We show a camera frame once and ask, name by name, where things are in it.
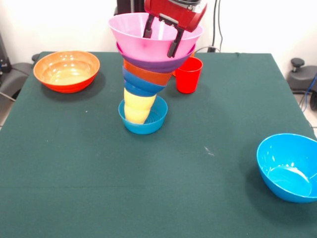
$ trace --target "blue bowl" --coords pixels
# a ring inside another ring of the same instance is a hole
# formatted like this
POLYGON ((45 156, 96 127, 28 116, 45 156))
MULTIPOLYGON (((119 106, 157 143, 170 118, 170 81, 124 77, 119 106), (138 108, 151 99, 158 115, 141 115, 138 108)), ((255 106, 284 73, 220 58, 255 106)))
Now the blue bowl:
POLYGON ((167 111, 168 111, 168 106, 166 101, 160 96, 157 96, 145 123, 134 124, 125 119, 124 100, 122 100, 119 105, 119 114, 122 118, 122 121, 125 127, 132 133, 139 134, 139 135, 147 135, 159 130, 164 123, 167 111))
POLYGON ((279 198, 295 203, 317 201, 317 141, 277 134, 258 147, 258 166, 266 185, 279 198))
POLYGON ((122 73, 124 77, 124 86, 128 92, 141 97, 154 96, 158 92, 162 91, 166 86, 150 83, 145 81, 134 74, 127 71, 122 67, 122 73))
POLYGON ((136 86, 132 85, 131 83, 124 80, 124 87, 125 89, 134 95, 142 96, 142 97, 152 97, 155 95, 155 93, 148 92, 145 90, 142 90, 141 88, 137 88, 136 86))

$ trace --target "white wall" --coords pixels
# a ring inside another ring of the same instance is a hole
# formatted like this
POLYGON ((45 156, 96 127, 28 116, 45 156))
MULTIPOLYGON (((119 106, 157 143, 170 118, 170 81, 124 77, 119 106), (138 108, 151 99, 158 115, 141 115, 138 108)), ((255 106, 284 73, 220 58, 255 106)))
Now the white wall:
MULTIPOLYGON (((209 3, 197 47, 212 40, 209 3)), ((116 51, 107 25, 115 6, 116 0, 0 0, 0 32, 13 63, 41 51, 116 51)), ((222 51, 272 53, 284 75, 292 57, 317 64, 316 9, 316 0, 222 0, 222 51)))

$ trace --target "stacked bowls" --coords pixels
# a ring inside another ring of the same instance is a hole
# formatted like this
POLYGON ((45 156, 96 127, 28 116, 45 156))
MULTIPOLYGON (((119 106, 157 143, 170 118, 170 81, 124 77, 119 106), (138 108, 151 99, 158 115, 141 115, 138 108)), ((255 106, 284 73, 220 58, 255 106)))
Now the stacked bowls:
POLYGON ((143 38, 148 16, 148 13, 127 13, 109 20, 118 51, 124 59, 124 100, 119 105, 119 113, 125 126, 137 134, 153 133, 162 126, 167 104, 157 93, 193 53, 203 33, 201 26, 193 32, 185 31, 175 57, 169 58, 167 52, 177 30, 155 18, 152 37, 143 38))

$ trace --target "purple bowl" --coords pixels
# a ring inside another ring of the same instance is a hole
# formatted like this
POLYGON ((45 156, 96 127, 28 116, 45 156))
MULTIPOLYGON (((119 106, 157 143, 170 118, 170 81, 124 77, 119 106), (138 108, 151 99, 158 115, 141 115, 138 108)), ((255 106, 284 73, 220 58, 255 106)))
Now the purple bowl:
POLYGON ((177 70, 180 66, 183 65, 183 63, 190 57, 190 55, 194 52, 195 50, 195 46, 194 45, 192 47, 192 49, 189 51, 189 53, 180 58, 180 59, 176 59, 176 60, 170 60, 170 61, 160 61, 160 62, 148 62, 148 61, 141 61, 138 59, 133 59, 131 57, 126 56, 123 52, 122 49, 120 47, 120 45, 117 43, 117 48, 119 50, 119 53, 122 55, 122 57, 128 61, 129 63, 148 70, 148 71, 152 71, 152 72, 156 72, 156 73, 172 73, 175 70, 177 70))

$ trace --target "floor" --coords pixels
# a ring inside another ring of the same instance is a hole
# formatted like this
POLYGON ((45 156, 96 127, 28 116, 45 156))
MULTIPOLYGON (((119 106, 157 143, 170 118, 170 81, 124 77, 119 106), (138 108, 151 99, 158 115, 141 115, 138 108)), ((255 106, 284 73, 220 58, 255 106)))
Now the floor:
MULTIPOLYGON (((300 103, 301 99, 302 99, 302 96, 301 94, 295 94, 294 97, 296 98, 296 101, 298 102, 298 104, 300 103)), ((310 96, 308 96, 308 105, 307 105, 307 108, 306 110, 304 111, 304 116, 306 117, 306 119, 309 121, 309 123, 311 124, 311 126, 313 127, 314 129, 314 132, 315 132, 315 136, 317 137, 317 112, 314 112, 311 110, 310 108, 310 96)))
POLYGON ((9 116, 9 113, 11 112, 13 105, 14 102, 0 95, 0 130, 5 123, 5 120, 9 116))
MULTIPOLYGON (((303 95, 300 95, 300 94, 294 95, 298 103, 300 102, 302 96, 303 95)), ((311 110, 309 106, 309 100, 310 98, 308 97, 308 105, 306 110, 304 111, 304 115, 306 119, 310 122, 312 127, 314 128, 314 132, 317 137, 317 112, 313 112, 311 110)), ((14 106, 14 102, 0 95, 0 130, 2 126, 4 125, 5 120, 7 119, 13 106, 14 106)))

